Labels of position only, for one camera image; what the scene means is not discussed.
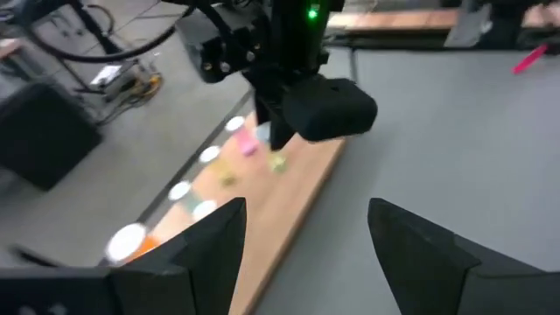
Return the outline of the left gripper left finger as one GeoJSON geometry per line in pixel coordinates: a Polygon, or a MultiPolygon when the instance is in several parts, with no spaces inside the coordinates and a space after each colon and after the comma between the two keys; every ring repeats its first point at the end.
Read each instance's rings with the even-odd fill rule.
{"type": "Polygon", "coordinates": [[[114,314],[227,314],[242,262],[246,200],[235,197],[111,276],[114,314]]]}

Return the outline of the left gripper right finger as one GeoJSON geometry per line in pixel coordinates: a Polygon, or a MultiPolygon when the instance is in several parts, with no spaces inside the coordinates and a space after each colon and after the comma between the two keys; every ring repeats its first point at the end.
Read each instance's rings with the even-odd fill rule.
{"type": "Polygon", "coordinates": [[[500,255],[388,200],[371,199],[374,251],[402,314],[506,314],[503,292],[483,283],[500,255]]]}

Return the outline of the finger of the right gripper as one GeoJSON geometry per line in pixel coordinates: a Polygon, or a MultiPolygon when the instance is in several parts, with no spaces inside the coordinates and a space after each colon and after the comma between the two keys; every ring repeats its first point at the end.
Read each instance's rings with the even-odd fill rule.
{"type": "Polygon", "coordinates": [[[273,102],[269,105],[269,144],[273,151],[281,150],[296,133],[291,125],[294,114],[289,103],[273,102]]]}
{"type": "Polygon", "coordinates": [[[270,112],[264,101],[259,95],[254,95],[255,119],[257,125],[263,125],[270,121],[270,112]]]}

